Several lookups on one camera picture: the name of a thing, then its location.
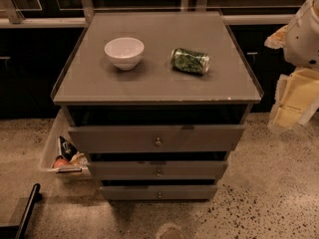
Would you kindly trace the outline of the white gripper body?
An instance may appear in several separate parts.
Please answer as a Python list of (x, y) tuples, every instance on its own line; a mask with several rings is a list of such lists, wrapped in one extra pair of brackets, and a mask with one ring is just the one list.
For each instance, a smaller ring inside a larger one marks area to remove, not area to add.
[(319, 71), (297, 67), (281, 75), (276, 86), (268, 126), (273, 130), (306, 125), (319, 109)]

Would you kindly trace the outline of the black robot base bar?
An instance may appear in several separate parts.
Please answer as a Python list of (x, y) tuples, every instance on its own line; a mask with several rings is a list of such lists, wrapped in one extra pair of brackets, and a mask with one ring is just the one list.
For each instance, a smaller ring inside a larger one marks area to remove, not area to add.
[(0, 239), (24, 239), (34, 206), (42, 199), (42, 193), (40, 192), (40, 189), (40, 183), (35, 183), (33, 185), (18, 224), (0, 226)]

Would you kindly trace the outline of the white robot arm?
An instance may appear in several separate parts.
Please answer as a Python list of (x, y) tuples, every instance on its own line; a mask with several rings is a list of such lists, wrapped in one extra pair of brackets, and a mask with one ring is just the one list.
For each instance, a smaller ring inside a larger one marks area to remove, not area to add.
[(284, 130), (307, 124), (318, 109), (319, 99), (319, 0), (306, 0), (264, 45), (282, 48), (285, 61), (295, 66), (293, 73), (281, 75), (277, 82), (269, 127)]

